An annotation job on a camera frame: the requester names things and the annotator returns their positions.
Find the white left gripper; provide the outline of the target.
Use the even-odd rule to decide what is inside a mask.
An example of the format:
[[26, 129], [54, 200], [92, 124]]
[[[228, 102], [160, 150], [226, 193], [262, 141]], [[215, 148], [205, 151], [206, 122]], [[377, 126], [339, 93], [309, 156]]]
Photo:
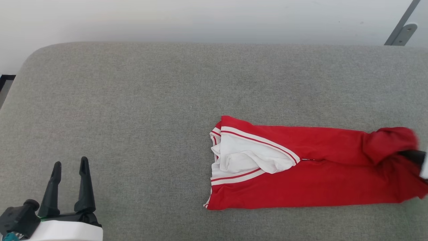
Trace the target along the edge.
[[55, 162], [38, 216], [41, 223], [26, 241], [102, 241], [103, 228], [96, 215], [89, 160], [81, 157], [81, 177], [78, 201], [72, 213], [60, 214], [58, 209], [58, 187], [61, 181], [62, 165]]

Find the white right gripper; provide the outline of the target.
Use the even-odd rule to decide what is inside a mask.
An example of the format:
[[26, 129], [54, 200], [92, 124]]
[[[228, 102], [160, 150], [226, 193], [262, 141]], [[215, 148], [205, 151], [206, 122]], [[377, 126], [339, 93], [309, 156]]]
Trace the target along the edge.
[[421, 166], [419, 177], [428, 180], [428, 153], [420, 150], [405, 150], [398, 152], [399, 155]]

